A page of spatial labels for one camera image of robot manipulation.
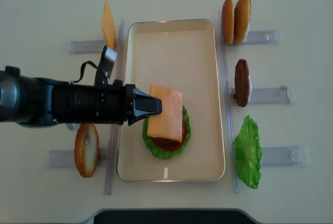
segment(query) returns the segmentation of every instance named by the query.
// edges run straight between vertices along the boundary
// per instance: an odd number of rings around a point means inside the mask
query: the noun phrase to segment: white table
[[[83,61],[97,63],[100,57],[68,56],[67,44],[70,40],[103,38],[104,1],[1,0],[0,68],[18,66],[26,76],[77,79]],[[138,21],[207,18],[213,21],[217,36],[218,10],[224,2],[108,1],[117,24],[124,15],[125,30]],[[272,71],[263,74],[265,78],[251,75],[252,82],[257,86],[295,84],[298,101],[291,111],[294,118],[290,118],[288,107],[267,108],[276,112],[271,118],[260,117],[250,107],[245,112],[255,114],[263,146],[307,144],[309,167],[263,168],[259,189],[242,184],[236,194],[225,132],[226,171],[220,181],[126,183],[115,175],[112,195],[104,196],[105,168],[97,169],[91,179],[81,178],[75,169],[46,168],[48,151],[73,149],[75,133],[63,125],[32,130],[1,123],[0,222],[81,222],[103,209],[134,208],[240,209],[260,222],[332,222],[332,15],[331,0],[252,0],[251,29],[279,28],[284,34],[280,48],[255,52]],[[228,63],[230,79],[236,61]],[[259,69],[250,64],[250,72],[255,74]],[[95,71],[88,71],[83,84],[92,84]],[[243,117],[235,116],[236,129]],[[269,124],[282,130],[270,134]],[[110,126],[98,126],[102,146],[107,145],[109,130]]]

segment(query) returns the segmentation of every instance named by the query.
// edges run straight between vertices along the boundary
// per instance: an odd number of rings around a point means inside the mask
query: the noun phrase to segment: black object
[[[14,121],[38,127],[58,123],[111,123],[129,125],[162,112],[162,101],[140,91],[134,84],[108,84],[115,57],[107,46],[97,67],[87,61],[80,79],[62,82],[20,75],[20,69],[6,66],[0,71],[0,121]],[[89,64],[97,69],[95,85],[75,85]]]
[[[235,210],[115,210],[104,211],[94,224],[254,224]]]

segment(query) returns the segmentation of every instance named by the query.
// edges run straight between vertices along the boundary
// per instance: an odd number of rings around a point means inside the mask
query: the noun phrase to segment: tomato slice
[[[169,139],[165,139],[165,138],[152,138],[152,141],[155,143],[156,146],[164,149],[165,151],[175,151],[183,145],[185,138],[186,138],[186,134],[187,134],[187,126],[186,126],[186,122],[183,117],[182,142],[177,142],[177,141],[173,141],[173,140],[169,140]]]

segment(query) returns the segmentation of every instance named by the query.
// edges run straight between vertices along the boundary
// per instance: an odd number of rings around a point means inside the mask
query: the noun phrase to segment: robotic arm
[[[162,101],[140,91],[134,84],[108,84],[116,53],[107,46],[98,66],[85,62],[77,81],[63,82],[20,75],[6,66],[0,71],[0,121],[40,127],[58,123],[111,123],[129,125],[162,112]],[[75,85],[89,64],[97,69],[95,85]]]

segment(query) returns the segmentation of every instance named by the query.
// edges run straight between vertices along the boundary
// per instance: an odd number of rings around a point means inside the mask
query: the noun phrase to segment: green lettuce
[[[179,155],[183,151],[183,148],[187,145],[188,140],[191,137],[191,128],[189,127],[189,117],[188,117],[187,110],[184,105],[183,105],[183,116],[184,116],[184,120],[185,120],[186,127],[187,127],[186,137],[185,137],[185,140],[184,140],[182,146],[179,149],[174,150],[174,151],[166,151],[166,150],[160,148],[159,146],[155,145],[155,143],[152,141],[152,138],[149,137],[147,134],[148,118],[146,118],[144,120],[142,137],[145,141],[146,147],[150,150],[151,154],[154,157],[159,158],[159,159],[170,159],[176,155]]]
[[[257,189],[261,176],[262,149],[258,125],[250,116],[244,118],[234,141],[234,151],[238,177],[250,188]]]

